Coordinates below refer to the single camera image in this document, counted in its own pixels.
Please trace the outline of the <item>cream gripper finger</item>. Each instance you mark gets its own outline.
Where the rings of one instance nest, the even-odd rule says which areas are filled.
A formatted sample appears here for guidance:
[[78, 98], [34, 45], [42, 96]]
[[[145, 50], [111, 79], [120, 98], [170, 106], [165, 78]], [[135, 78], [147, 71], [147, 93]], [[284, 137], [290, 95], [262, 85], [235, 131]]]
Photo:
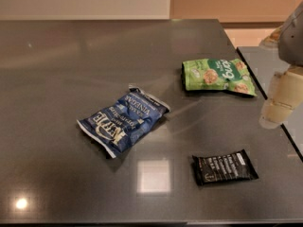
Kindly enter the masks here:
[[259, 118], [265, 129], [275, 129], [303, 102], [303, 67], [291, 65], [283, 73], [275, 72]]
[[267, 49], [277, 49], [280, 34], [281, 34], [281, 27], [278, 27], [270, 35], [265, 37], [259, 43], [259, 46]]

